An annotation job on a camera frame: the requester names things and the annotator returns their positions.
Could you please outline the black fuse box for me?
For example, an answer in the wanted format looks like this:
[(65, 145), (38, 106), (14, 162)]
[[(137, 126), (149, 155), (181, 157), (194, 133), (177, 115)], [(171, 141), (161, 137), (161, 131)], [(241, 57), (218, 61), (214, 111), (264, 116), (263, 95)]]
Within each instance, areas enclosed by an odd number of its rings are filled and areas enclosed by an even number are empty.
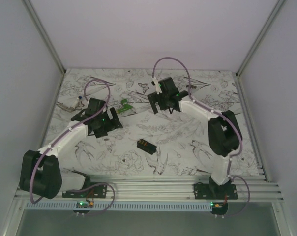
[(147, 142), (147, 146), (143, 146), (142, 144), (138, 143), (137, 141), (137, 148), (139, 148), (140, 150), (150, 154), (150, 155), (153, 155), (154, 153), (157, 152), (157, 146), (144, 140), (143, 139), (143, 142)]

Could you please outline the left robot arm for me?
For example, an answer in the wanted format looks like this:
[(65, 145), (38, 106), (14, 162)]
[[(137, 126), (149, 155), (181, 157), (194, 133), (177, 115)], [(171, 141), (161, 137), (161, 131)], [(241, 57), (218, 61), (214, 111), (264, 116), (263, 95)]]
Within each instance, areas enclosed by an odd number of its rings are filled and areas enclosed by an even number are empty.
[(87, 107), (75, 114), (55, 139), (39, 150), (24, 154), (19, 188), (47, 199), (67, 191), (87, 197), (92, 187), (87, 175), (78, 171), (63, 174), (59, 160), (87, 136), (101, 138), (118, 128), (122, 124), (115, 108), (108, 108), (106, 101), (91, 98)]

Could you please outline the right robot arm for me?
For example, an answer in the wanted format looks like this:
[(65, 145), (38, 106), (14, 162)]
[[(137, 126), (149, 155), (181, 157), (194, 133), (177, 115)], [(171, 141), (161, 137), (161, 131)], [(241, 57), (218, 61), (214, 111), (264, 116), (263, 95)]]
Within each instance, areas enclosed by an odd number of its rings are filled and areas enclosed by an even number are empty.
[(191, 85), (188, 91), (179, 91), (171, 77), (157, 80), (152, 77), (155, 92), (148, 95), (153, 113), (159, 110), (182, 112), (193, 116), (199, 121), (208, 124), (208, 143), (212, 151), (219, 157), (214, 161), (211, 179), (215, 182), (209, 186), (209, 193), (215, 199), (222, 198), (227, 188), (225, 183), (231, 178), (231, 161), (236, 154), (242, 152), (242, 136), (235, 114), (227, 110), (222, 112), (198, 101), (191, 94)]

